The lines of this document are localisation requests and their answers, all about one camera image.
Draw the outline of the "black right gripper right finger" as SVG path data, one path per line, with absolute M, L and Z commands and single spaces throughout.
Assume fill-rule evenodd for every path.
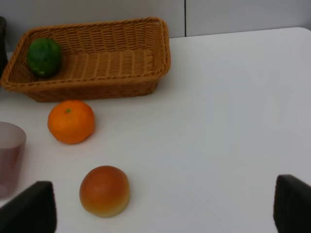
M 276 179 L 273 218 L 279 233 L 311 231 L 311 186 L 293 175 Z

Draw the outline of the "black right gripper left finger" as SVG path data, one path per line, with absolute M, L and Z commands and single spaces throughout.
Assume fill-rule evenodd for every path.
M 54 233 L 57 210 L 53 184 L 38 181 L 0 208 L 2 233 Z

